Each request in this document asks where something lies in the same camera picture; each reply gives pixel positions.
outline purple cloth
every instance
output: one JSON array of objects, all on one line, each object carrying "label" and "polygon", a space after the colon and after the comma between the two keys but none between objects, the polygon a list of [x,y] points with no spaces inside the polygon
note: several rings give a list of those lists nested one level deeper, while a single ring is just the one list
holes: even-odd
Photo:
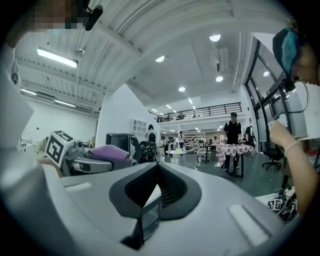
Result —
[{"label": "purple cloth", "polygon": [[89,151],[100,157],[116,158],[116,159],[127,159],[129,153],[115,145],[104,145],[89,149]]}]

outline white ceiling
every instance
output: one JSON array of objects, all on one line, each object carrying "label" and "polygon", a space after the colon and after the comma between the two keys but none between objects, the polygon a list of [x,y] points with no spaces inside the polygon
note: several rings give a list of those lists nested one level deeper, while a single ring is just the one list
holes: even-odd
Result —
[{"label": "white ceiling", "polygon": [[[90,1],[91,8],[98,4],[104,10],[92,31],[56,29],[22,39],[16,53],[23,87],[92,112],[99,110],[105,93],[134,76],[129,87],[144,104],[161,106],[211,93],[212,86],[229,90],[237,34],[274,34],[285,20],[281,8],[262,0]],[[216,73],[208,62],[208,36],[214,33],[222,35],[219,44],[230,50],[233,65],[219,85],[213,84]],[[39,47],[78,60],[78,68],[38,56]],[[79,48],[85,56],[77,56]],[[156,63],[161,55],[168,58]],[[185,96],[177,93],[181,84],[186,84]]]},{"label": "white ceiling", "polygon": [[[239,33],[223,33],[218,42],[212,42],[203,33],[193,41],[186,41],[178,48],[164,52],[163,62],[152,61],[128,83],[142,88],[152,98],[144,100],[144,105],[157,108],[188,97],[231,91],[239,54]],[[210,62],[209,51],[216,48],[228,49],[228,69],[218,73]],[[223,81],[216,82],[218,76]],[[184,86],[181,93],[178,88]]]}]

